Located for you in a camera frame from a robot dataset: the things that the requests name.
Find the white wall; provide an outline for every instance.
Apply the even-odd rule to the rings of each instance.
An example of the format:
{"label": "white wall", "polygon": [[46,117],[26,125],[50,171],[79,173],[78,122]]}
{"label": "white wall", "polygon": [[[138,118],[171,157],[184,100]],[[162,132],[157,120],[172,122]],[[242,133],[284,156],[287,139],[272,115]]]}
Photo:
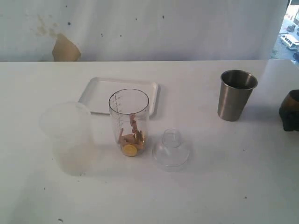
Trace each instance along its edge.
{"label": "white wall", "polygon": [[266,59],[286,4],[287,0],[2,0],[0,61],[52,61],[59,32],[79,47],[82,61]]}

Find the clear measuring cup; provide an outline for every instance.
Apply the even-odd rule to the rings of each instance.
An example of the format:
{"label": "clear measuring cup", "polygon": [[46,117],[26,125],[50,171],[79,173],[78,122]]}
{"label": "clear measuring cup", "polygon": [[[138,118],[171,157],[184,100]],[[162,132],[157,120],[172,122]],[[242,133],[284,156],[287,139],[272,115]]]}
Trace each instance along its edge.
{"label": "clear measuring cup", "polygon": [[148,138],[149,97],[141,90],[124,89],[109,99],[115,141],[126,156],[136,156]]}
{"label": "clear measuring cup", "polygon": [[91,114],[81,103],[58,104],[43,113],[39,126],[51,139],[60,168],[71,175],[87,171],[96,152]]}

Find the white van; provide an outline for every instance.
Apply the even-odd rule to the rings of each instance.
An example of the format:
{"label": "white van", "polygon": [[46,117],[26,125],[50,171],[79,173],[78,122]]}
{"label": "white van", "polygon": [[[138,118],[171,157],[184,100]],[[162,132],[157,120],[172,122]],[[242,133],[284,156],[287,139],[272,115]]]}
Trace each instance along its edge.
{"label": "white van", "polygon": [[299,41],[290,34],[284,34],[280,37],[281,42],[290,50],[298,50]]}

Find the yellow disc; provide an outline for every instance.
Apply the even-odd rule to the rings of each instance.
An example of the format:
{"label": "yellow disc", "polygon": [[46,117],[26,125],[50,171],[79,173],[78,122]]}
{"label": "yellow disc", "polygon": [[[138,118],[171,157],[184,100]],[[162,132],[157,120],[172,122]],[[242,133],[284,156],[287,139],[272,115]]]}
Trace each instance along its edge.
{"label": "yellow disc", "polygon": [[127,156],[135,156],[137,154],[137,148],[130,144],[123,146],[122,150]]}

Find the cup rim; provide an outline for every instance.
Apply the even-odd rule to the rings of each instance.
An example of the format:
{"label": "cup rim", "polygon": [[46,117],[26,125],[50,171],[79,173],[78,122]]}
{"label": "cup rim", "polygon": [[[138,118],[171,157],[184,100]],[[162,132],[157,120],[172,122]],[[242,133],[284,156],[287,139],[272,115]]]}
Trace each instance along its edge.
{"label": "cup rim", "polygon": [[[241,89],[241,88],[235,88],[233,86],[230,86],[230,85],[226,84],[225,81],[223,80],[223,75],[226,74],[226,73],[228,73],[228,72],[232,72],[232,71],[243,72],[243,73],[246,73],[247,75],[251,76],[252,78],[254,78],[254,80],[256,82],[255,85],[253,87],[250,87],[250,88],[243,88],[243,89]],[[227,71],[223,72],[221,74],[220,79],[221,79],[222,83],[225,84],[227,87],[230,87],[230,88],[236,89],[236,90],[252,90],[252,89],[256,88],[256,86],[257,86],[257,78],[254,75],[250,74],[247,71],[243,71],[243,70],[239,70],[239,69],[231,69],[231,70],[227,70]]]}
{"label": "cup rim", "polygon": [[[116,93],[118,93],[118,92],[120,92],[120,91],[123,91],[123,90],[137,90],[137,91],[139,91],[139,92],[142,92],[142,93],[146,96],[146,98],[147,98],[147,100],[148,100],[146,106],[145,106],[142,110],[140,110],[140,111],[138,111],[138,112],[135,112],[135,113],[120,113],[120,112],[118,112],[118,111],[115,111],[115,110],[110,106],[110,99],[113,97],[114,94],[116,94]],[[144,109],[147,108],[147,107],[149,106],[149,104],[150,104],[150,99],[149,99],[149,96],[148,96],[145,92],[143,92],[143,91],[141,91],[141,90],[134,89],[134,88],[127,88],[127,89],[118,90],[118,91],[116,91],[115,93],[113,93],[113,94],[111,95],[111,97],[109,98],[108,104],[109,104],[109,108],[110,108],[112,111],[114,111],[115,113],[123,114],[123,115],[131,115],[131,114],[137,114],[137,113],[140,113],[140,112],[144,111]]]}

